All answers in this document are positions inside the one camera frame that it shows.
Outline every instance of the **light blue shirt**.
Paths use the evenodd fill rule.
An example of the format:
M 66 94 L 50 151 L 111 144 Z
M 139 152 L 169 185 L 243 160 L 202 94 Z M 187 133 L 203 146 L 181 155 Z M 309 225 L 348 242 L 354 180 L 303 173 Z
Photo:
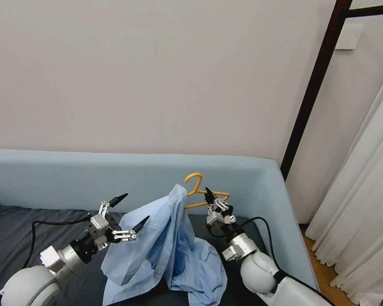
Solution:
M 183 209 L 186 196 L 176 185 L 168 196 L 122 217 L 119 225 L 126 229 L 150 215 L 136 241 L 109 247 L 101 266 L 108 277 L 104 306 L 148 292 L 162 277 L 170 290 L 187 291 L 192 306 L 220 303 L 227 276 L 216 249 L 194 237 Z

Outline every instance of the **black cable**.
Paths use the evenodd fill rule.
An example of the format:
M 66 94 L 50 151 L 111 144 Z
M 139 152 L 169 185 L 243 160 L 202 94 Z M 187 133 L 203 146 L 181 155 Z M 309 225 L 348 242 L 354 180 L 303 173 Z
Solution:
M 332 303 L 326 296 L 324 296 L 322 293 L 320 293 L 319 291 L 317 291 L 315 288 L 312 288 L 311 286 L 309 286 L 308 284 L 306 284 L 305 282 L 297 279 L 296 277 L 292 276 L 291 274 L 288 274 L 287 272 L 285 272 L 284 270 L 281 269 L 281 267 L 279 266 L 277 260 L 276 260 L 276 257 L 275 257 L 275 253 L 274 253 L 274 247 L 273 247 L 273 239 L 271 237 L 271 229 L 269 228 L 269 224 L 268 222 L 263 218 L 263 217 L 254 217 L 254 218 L 251 218 L 247 221 L 245 221 L 244 223 L 242 223 L 242 225 L 238 226 L 237 228 L 233 229 L 231 232 L 227 233 L 227 234 L 224 234 L 224 235 L 215 235 L 211 232 L 211 228 L 207 228 L 209 230 L 209 233 L 210 235 L 216 237 L 216 238 L 225 238 L 226 236 L 230 235 L 230 234 L 233 234 L 235 233 L 236 231 L 240 230 L 243 226 L 246 226 L 248 223 L 250 222 L 253 222 L 254 220 L 261 220 L 265 223 L 265 225 L 267 226 L 267 232 L 268 232 L 268 237 L 269 237 L 269 248 L 271 249 L 271 255 L 274 259 L 274 262 L 275 262 L 275 265 L 276 267 L 282 271 L 283 273 L 285 273 L 287 276 L 289 276 L 291 279 L 297 281 L 298 283 L 304 285 L 305 287 L 311 289 L 313 292 L 315 292 L 316 294 L 318 294 L 321 298 L 323 298 L 326 302 L 328 302 L 329 304 L 333 305 L 334 306 L 334 303 Z
M 30 253 L 28 255 L 28 258 L 26 262 L 23 265 L 23 269 L 27 268 L 28 263 L 30 262 L 31 256 L 33 255 L 34 251 L 34 246 L 36 244 L 36 224 L 45 224 L 45 225 L 71 225 L 71 224 L 77 224 L 77 223 L 82 223 L 89 221 L 91 218 L 91 215 L 88 214 L 85 218 L 75 220 L 75 221 L 70 221 L 70 222 L 49 222 L 49 221 L 34 221 L 31 223 L 31 234 L 32 234 L 32 239 L 31 239 L 31 247 L 30 247 Z

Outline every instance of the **light blue headboard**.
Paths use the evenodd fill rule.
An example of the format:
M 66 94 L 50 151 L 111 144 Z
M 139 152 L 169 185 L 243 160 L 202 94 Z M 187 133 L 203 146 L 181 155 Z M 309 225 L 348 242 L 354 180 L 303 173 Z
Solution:
M 97 210 L 101 200 L 128 192 L 114 210 L 129 212 L 166 196 L 176 183 L 184 185 L 193 172 L 204 174 L 200 188 L 230 193 L 237 216 L 267 219 L 281 267 L 316 287 L 282 175 L 271 159 L 0 150 L 0 206 Z M 194 184 L 190 180 L 185 187 Z M 201 194 L 188 199 L 203 200 Z M 266 228 L 256 223 L 269 249 Z

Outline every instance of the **gray bedsheet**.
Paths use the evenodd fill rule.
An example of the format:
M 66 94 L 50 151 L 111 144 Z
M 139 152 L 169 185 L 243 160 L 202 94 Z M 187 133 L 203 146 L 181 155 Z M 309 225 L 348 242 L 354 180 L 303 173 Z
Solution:
M 21 269 L 27 258 L 31 243 L 31 223 L 35 220 L 63 222 L 83 218 L 84 210 L 47 210 L 20 207 L 0 207 L 0 289 L 5 282 Z M 112 213 L 117 221 L 123 214 Z M 246 218 L 238 218 L 242 223 Z M 206 239 L 219 253 L 227 247 L 224 239 L 214 238 L 205 229 L 206 217 L 190 215 L 196 237 Z M 85 224 L 68 226 L 36 225 L 36 247 L 29 266 L 39 265 L 39 253 L 53 245 L 56 249 L 67 246 L 73 239 L 80 237 L 86 228 Z M 265 251 L 260 234 L 253 224 L 245 227 L 247 234 L 258 247 Z M 106 277 L 100 269 L 105 251 L 99 252 L 93 260 L 66 286 L 61 288 L 56 301 L 57 306 L 63 305 L 101 305 Z M 260 298 L 249 292 L 241 281 L 237 263 L 223 263 L 227 277 L 227 289 L 221 305 L 265 305 Z M 169 291 L 166 283 L 161 281 L 150 292 L 114 305 L 188 305 L 187 293 Z

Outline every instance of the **plastic clothes hanger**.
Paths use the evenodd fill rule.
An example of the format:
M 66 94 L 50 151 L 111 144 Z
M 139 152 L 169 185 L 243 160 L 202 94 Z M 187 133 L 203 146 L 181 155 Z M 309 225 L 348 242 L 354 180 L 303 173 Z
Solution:
M 199 187 L 200 187 L 200 184 L 203 180 L 203 174 L 201 173 L 192 173 L 192 174 L 189 174 L 185 179 L 184 179 L 184 183 L 187 183 L 192 177 L 197 177 L 197 182 L 196 182 L 196 185 L 194 186 L 193 190 L 190 191 L 187 195 L 188 196 L 192 196 L 193 194 L 195 193 L 200 193 L 200 194 L 206 194 L 207 191 L 206 190 L 200 190 Z M 223 201 L 226 201 L 230 198 L 230 194 L 229 193 L 223 193 L 221 191 L 213 191 L 213 193 L 217 196 L 224 196 L 224 198 L 222 199 Z M 204 206 L 204 205 L 207 205 L 207 202 L 202 202 L 202 203 L 197 203 L 197 204 L 192 204 L 192 205 L 187 205 L 184 207 L 184 209 L 191 209 L 191 208 L 196 208 L 196 207 L 200 207 L 200 206 Z

